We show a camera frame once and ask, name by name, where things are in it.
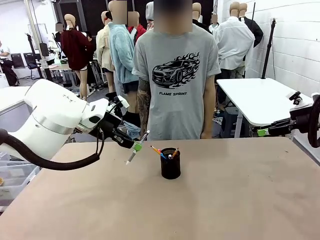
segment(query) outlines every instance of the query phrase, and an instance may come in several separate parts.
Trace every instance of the bag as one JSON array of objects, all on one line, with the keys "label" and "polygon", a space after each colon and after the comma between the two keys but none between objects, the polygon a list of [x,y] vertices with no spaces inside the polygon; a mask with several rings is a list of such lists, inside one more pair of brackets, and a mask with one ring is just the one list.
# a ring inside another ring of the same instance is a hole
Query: bag
[{"label": "bag", "polygon": [[16,73],[9,67],[4,66],[3,67],[3,73],[5,74],[5,77],[9,83],[9,86],[19,86],[20,82],[16,75]]}]

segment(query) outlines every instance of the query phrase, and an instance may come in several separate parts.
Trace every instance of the gray t-shirt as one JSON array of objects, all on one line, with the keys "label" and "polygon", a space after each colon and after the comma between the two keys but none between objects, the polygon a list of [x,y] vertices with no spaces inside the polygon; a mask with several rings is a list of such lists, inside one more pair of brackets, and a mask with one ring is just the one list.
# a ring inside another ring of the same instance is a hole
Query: gray t-shirt
[{"label": "gray t-shirt", "polygon": [[199,139],[206,79],[219,74],[214,37],[193,24],[174,36],[150,30],[135,46],[132,73],[150,82],[148,140]]}]

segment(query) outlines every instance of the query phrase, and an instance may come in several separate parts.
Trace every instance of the beige jacket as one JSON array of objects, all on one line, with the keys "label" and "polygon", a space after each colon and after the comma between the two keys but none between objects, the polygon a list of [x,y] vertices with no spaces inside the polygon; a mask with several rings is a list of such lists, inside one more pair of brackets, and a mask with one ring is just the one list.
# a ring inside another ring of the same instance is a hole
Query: beige jacket
[{"label": "beige jacket", "polygon": [[102,68],[106,68],[109,71],[114,71],[109,47],[109,26],[105,25],[103,29],[98,31],[96,35],[96,56],[98,63]]}]

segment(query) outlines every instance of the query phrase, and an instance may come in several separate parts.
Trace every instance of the plastic container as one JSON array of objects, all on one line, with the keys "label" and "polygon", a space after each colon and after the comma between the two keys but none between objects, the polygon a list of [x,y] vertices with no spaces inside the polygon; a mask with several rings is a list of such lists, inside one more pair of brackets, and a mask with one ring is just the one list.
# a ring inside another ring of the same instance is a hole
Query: plastic container
[{"label": "plastic container", "polygon": [[166,157],[160,157],[161,160],[161,175],[165,179],[177,179],[181,175],[180,169],[180,151],[176,153],[173,159],[169,159],[169,155],[173,155],[175,148],[165,148],[161,152]]},{"label": "plastic container", "polygon": [[28,161],[0,161],[0,167],[30,164]]},{"label": "plastic container", "polygon": [[25,186],[36,176],[40,168],[34,164],[1,166],[0,206],[9,206]]},{"label": "plastic container", "polygon": [[0,161],[10,161],[11,157],[6,152],[0,152]]}]

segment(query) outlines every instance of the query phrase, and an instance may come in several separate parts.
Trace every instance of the hand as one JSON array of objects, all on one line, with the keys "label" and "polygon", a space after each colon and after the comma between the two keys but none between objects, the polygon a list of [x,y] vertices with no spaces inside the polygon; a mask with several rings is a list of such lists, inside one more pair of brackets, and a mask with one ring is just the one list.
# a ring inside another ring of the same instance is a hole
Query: hand
[{"label": "hand", "polygon": [[212,132],[204,131],[203,133],[201,133],[200,139],[212,139]]}]

